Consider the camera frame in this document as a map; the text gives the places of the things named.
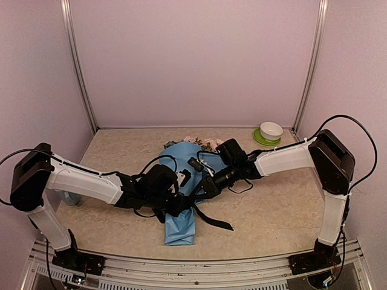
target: blue cloth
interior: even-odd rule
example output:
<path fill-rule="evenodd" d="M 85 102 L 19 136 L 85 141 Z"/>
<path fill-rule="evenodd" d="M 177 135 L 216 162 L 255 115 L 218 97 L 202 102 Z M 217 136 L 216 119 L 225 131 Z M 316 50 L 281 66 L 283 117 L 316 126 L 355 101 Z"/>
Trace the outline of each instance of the blue cloth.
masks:
<path fill-rule="evenodd" d="M 199 145 L 180 142 L 165 149 L 160 154 L 168 154 L 176 158 L 177 172 L 183 171 L 184 169 L 190 171 L 190 180 L 188 180 L 184 187 L 179 188 L 179 192 L 184 195 L 189 195 L 202 179 L 202 174 L 195 171 L 195 169 L 187 163 L 191 157 L 196 159 L 199 150 L 201 150 Z M 205 160 L 216 172 L 225 167 L 219 156 L 203 153 L 200 155 L 200 158 Z M 160 159 L 160 164 L 166 165 L 171 169 L 175 168 L 175 163 L 169 158 Z M 194 243 L 194 235 L 195 219 L 194 210 L 192 208 L 182 211 L 178 217 L 166 214 L 165 245 L 192 245 Z"/>

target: speckled surface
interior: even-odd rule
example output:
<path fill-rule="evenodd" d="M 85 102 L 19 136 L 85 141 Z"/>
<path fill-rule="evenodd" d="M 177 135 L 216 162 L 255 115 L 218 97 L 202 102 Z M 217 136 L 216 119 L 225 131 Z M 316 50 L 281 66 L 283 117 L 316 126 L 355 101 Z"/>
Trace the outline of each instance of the speckled surface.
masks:
<path fill-rule="evenodd" d="M 260 148 L 253 129 L 117 129 L 99 130 L 82 164 L 97 170 L 138 173 L 169 140 L 187 135 L 235 138 L 246 152 Z M 285 130 L 279 146 L 293 143 Z M 237 195 L 228 190 L 199 205 L 208 216 L 232 224 L 234 232 L 212 227 L 196 216 L 195 244 L 165 246 L 164 225 L 131 210 L 91 198 L 79 205 L 61 203 L 57 214 L 74 233 L 78 247 L 101 253 L 174 260 L 240 259 L 271 256 L 313 247 L 324 202 L 309 169 L 277 173 L 253 181 L 254 188 Z M 235 190 L 245 188 L 244 182 Z"/>

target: green plate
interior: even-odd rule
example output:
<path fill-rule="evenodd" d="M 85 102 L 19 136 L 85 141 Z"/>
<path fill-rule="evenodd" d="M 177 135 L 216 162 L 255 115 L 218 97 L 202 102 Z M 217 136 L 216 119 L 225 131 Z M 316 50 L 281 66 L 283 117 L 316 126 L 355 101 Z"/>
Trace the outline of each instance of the green plate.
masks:
<path fill-rule="evenodd" d="M 265 146 L 275 146 L 281 142 L 281 138 L 275 141 L 266 140 L 264 137 L 262 137 L 260 128 L 254 130 L 253 137 L 255 141 Z"/>

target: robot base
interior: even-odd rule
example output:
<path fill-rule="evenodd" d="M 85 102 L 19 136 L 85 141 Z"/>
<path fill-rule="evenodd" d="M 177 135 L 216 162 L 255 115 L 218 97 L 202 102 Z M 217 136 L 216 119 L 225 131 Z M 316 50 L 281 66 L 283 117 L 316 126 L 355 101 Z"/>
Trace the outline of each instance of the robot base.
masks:
<path fill-rule="evenodd" d="M 103 256 L 78 251 L 74 235 L 70 230 L 69 232 L 71 248 L 55 252 L 53 264 L 73 271 L 101 276 L 105 258 Z"/>
<path fill-rule="evenodd" d="M 319 260 L 316 252 L 293 255 L 289 257 L 291 273 L 293 275 L 303 274 L 307 272 L 317 271 L 332 267 L 334 263 L 341 263 L 340 255 L 337 249 L 333 251 L 333 255 L 329 259 Z"/>

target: white wall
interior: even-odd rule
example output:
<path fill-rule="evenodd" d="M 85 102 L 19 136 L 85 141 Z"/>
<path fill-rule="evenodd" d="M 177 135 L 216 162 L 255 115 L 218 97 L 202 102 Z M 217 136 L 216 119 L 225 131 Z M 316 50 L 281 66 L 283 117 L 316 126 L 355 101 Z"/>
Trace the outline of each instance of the white wall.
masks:
<path fill-rule="evenodd" d="M 378 289 L 387 268 L 387 2 L 330 0 L 307 112 L 300 136 L 310 136 L 324 119 L 349 114 L 370 131 L 379 150 L 375 174 L 354 192 L 347 232 L 358 237 Z M 371 144 L 349 121 L 328 128 L 355 155 L 356 178 L 372 166 Z"/>
<path fill-rule="evenodd" d="M 71 1 L 100 127 L 293 124 L 319 1 Z"/>
<path fill-rule="evenodd" d="M 0 1 L 0 159 L 40 142 L 78 161 L 92 138 L 64 30 L 60 2 Z M 0 198 L 9 201 L 13 166 L 0 167 Z M 16 289 L 35 230 L 0 204 L 0 288 Z"/>

